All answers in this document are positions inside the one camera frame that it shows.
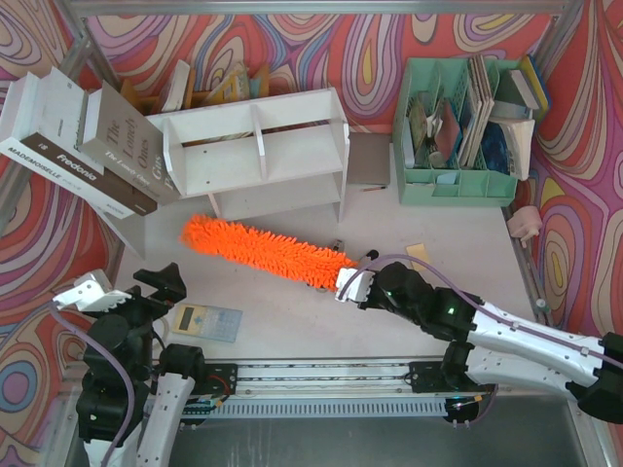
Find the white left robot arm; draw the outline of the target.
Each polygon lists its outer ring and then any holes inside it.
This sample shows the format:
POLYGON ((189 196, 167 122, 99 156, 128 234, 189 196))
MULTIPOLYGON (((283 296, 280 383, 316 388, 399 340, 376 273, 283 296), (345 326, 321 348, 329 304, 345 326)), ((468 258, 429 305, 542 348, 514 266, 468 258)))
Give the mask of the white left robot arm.
POLYGON ((166 466, 184 406, 206 374, 196 346, 172 343, 153 355, 155 320, 187 296, 179 266, 133 277, 126 291, 96 272, 77 284, 76 307, 94 319, 76 406, 92 466, 166 466))

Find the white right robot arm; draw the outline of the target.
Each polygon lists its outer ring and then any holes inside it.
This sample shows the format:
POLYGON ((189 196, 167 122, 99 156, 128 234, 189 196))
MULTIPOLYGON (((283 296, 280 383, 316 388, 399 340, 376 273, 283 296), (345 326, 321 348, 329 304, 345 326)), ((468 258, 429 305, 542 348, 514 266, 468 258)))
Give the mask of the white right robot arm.
POLYGON ((398 315, 447 343, 450 385, 506 384, 551 389, 599 420, 622 421, 622 338, 566 333, 520 318, 444 278, 434 287, 400 262, 363 269, 345 289, 361 309, 398 315))

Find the orange microfiber duster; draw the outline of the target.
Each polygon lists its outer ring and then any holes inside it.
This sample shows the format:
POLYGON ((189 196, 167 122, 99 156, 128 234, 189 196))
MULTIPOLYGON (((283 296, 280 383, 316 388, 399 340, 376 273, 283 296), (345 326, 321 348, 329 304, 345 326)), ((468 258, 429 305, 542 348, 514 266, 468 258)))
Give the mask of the orange microfiber duster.
POLYGON ((316 289, 335 291, 340 270, 358 267, 344 252, 203 214, 185 224, 180 240, 197 253, 218 256, 316 289))

